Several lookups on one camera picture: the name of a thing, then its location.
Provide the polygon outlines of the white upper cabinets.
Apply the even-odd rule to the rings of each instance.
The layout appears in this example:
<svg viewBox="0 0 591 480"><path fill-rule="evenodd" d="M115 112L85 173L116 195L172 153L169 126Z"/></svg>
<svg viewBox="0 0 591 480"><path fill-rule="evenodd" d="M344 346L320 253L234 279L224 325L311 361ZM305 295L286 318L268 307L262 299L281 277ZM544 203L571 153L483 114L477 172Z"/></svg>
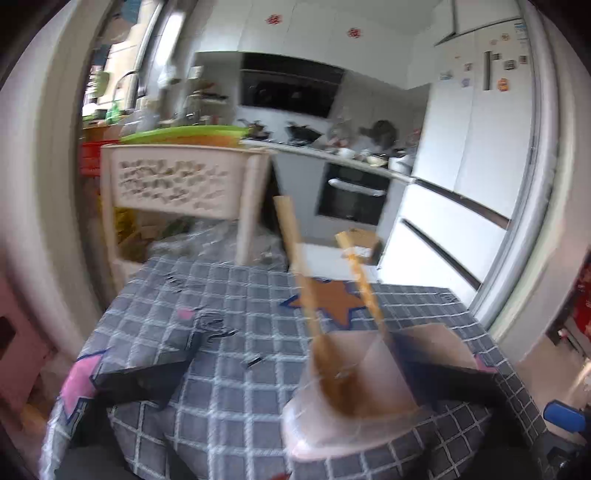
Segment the white upper cabinets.
<svg viewBox="0 0 591 480"><path fill-rule="evenodd" d="M242 52L315 61L408 88L417 34L436 1L199 1L198 52Z"/></svg>

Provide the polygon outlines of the black built-in oven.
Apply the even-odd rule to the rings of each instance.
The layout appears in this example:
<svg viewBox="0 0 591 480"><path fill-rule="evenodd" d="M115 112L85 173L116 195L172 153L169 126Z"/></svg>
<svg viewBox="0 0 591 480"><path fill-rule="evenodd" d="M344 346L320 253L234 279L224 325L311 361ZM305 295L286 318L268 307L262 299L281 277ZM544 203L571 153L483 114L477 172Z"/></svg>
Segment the black built-in oven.
<svg viewBox="0 0 591 480"><path fill-rule="evenodd" d="M325 165L317 214L377 226L388 199L391 180L339 164Z"/></svg>

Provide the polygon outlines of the black range hood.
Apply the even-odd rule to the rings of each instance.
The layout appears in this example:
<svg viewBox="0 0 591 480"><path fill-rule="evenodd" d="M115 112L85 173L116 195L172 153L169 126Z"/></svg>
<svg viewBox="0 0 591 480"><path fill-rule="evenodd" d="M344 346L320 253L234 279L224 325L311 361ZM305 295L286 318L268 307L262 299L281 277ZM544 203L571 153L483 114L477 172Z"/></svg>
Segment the black range hood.
<svg viewBox="0 0 591 480"><path fill-rule="evenodd" d="M243 53L240 104L328 118L345 70L300 58Z"/></svg>

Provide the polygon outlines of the grey checked tablecloth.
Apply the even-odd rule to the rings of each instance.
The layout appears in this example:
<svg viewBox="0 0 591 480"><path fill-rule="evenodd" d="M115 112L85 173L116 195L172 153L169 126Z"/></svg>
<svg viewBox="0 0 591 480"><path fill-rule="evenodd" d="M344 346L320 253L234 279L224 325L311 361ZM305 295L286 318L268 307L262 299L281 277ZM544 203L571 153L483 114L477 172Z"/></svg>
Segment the grey checked tablecloth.
<svg viewBox="0 0 591 480"><path fill-rule="evenodd" d="M259 267L156 256L127 282L80 357L93 373L151 367L204 336L171 400L108 409L128 469L166 479L173 447L200 479L399 479L432 446L431 479L464 479L477 467L489 411L448 401L401 438L342 458L290 459L280 412L293 397L308 353L292 275Z"/></svg>

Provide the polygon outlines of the cardboard box on floor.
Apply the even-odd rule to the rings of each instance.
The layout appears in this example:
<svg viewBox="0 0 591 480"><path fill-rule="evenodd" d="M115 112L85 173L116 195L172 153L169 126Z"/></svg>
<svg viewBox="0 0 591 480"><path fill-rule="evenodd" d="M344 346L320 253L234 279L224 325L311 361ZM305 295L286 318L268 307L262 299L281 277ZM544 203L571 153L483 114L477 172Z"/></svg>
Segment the cardboard box on floor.
<svg viewBox="0 0 591 480"><path fill-rule="evenodd" d="M375 231L350 228L345 231L360 263L377 266L384 250L384 242Z"/></svg>

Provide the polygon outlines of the black kitchen faucet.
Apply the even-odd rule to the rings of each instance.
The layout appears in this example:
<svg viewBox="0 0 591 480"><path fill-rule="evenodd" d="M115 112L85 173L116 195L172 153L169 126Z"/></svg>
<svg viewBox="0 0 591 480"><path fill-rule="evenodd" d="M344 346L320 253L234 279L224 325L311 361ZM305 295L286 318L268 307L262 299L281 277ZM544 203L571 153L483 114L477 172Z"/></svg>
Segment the black kitchen faucet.
<svg viewBox="0 0 591 480"><path fill-rule="evenodd" d="M141 75L137 70L126 72L120 77L114 87L112 103L120 110L133 110L141 87Z"/></svg>

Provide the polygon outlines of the beige flower-cutout storage cart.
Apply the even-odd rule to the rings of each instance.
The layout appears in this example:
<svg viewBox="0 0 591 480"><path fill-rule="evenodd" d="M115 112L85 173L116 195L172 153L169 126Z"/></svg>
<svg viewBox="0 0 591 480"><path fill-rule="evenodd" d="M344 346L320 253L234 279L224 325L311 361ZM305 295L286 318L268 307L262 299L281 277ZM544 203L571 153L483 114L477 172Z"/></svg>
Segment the beige flower-cutout storage cart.
<svg viewBox="0 0 591 480"><path fill-rule="evenodd" d="M141 269L120 256L115 209L238 222L235 264L252 242L270 173L271 151L174 144L108 144L100 150L100 195L107 257L121 290Z"/></svg>

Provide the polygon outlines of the green tray on cart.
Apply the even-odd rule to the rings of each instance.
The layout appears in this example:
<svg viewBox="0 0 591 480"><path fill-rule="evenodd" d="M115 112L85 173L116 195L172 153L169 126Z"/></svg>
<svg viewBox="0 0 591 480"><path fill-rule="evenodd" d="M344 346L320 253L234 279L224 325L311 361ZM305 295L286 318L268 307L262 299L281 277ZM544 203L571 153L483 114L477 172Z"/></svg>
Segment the green tray on cart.
<svg viewBox="0 0 591 480"><path fill-rule="evenodd" d="M249 133L245 127L230 125L179 126L150 130L123 136L124 145L172 144L238 148Z"/></svg>

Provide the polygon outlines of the plain bamboo chopstick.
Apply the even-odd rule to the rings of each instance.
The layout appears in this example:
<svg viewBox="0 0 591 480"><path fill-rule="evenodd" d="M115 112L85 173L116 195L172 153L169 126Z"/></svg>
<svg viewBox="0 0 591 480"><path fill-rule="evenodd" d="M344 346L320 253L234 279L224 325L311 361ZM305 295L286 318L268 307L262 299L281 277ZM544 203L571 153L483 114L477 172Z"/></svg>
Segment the plain bamboo chopstick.
<svg viewBox="0 0 591 480"><path fill-rule="evenodd" d="M322 392L329 405L342 415L353 417L356 412L356 387L359 386L356 368L344 367L345 360L339 348L332 341L332 337L322 330L322 322L318 319L317 297L305 265L304 253L301 251L301 235L293 202L288 196L274 196L273 203L280 222L281 236L290 258L291 270L300 289L298 296L307 320L308 332L311 333L311 363L314 364Z"/></svg>

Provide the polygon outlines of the black wok on stove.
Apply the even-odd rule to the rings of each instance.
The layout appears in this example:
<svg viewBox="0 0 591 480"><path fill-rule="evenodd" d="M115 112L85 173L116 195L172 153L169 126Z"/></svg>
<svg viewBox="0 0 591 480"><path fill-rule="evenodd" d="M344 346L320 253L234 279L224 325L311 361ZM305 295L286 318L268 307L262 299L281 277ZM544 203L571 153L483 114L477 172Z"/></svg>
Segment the black wok on stove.
<svg viewBox="0 0 591 480"><path fill-rule="evenodd" d="M322 137L322 133L308 127L308 125L297 125L297 123L288 121L286 127L290 143L310 145Z"/></svg>

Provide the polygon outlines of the beige utensil holder caddy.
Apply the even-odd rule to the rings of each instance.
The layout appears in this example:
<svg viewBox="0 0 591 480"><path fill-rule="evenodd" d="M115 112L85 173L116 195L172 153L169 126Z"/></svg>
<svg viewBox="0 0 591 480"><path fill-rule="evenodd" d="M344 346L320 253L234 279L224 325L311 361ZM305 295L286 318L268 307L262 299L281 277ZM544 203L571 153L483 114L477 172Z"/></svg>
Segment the beige utensil holder caddy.
<svg viewBox="0 0 591 480"><path fill-rule="evenodd" d="M449 328L431 324L407 329ZM308 462L360 453L407 434L431 411L432 406L416 402L379 331L325 334L339 348L344 367L356 368L356 412L345 416L329 405L308 350L300 385L281 414L281 435L290 458Z"/></svg>

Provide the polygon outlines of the white rice cooker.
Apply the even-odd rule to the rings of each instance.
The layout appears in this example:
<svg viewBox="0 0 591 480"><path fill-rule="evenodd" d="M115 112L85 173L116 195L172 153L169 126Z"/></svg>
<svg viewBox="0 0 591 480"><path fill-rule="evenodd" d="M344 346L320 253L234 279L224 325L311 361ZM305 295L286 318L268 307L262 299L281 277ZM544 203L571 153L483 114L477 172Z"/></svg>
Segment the white rice cooker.
<svg viewBox="0 0 591 480"><path fill-rule="evenodd" d="M388 162L390 171L401 173L407 176L413 175L415 157L413 155L404 155L401 157L391 156Z"/></svg>

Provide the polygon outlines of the red plastic basket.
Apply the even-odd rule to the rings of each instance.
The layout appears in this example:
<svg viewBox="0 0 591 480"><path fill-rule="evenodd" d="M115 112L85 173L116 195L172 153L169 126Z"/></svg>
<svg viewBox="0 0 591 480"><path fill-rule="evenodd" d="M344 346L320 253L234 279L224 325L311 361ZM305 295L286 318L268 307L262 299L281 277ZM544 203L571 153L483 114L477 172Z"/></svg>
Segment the red plastic basket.
<svg viewBox="0 0 591 480"><path fill-rule="evenodd" d="M99 177L101 148L111 144L109 140L82 142L80 145L78 169L81 176Z"/></svg>

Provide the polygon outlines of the pink plastic stool stack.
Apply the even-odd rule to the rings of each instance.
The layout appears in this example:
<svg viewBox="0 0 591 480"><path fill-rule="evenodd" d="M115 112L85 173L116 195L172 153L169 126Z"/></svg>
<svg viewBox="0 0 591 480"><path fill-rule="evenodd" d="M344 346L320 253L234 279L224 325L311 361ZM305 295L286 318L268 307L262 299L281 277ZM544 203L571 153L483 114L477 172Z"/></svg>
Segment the pink plastic stool stack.
<svg viewBox="0 0 591 480"><path fill-rule="evenodd" d="M53 345L25 300L1 274L1 404L19 415Z"/></svg>

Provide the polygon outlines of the clear plastic bag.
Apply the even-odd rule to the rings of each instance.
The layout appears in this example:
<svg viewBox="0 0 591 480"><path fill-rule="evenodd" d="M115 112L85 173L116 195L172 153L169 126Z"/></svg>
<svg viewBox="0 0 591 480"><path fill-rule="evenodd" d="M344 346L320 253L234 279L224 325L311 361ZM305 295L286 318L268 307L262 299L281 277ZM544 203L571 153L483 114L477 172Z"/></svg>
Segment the clear plastic bag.
<svg viewBox="0 0 591 480"><path fill-rule="evenodd" d="M168 223L147 247L147 257L168 255L199 261L235 264L238 222L181 217ZM254 229L249 265L284 271L287 255L276 233L262 225Z"/></svg>

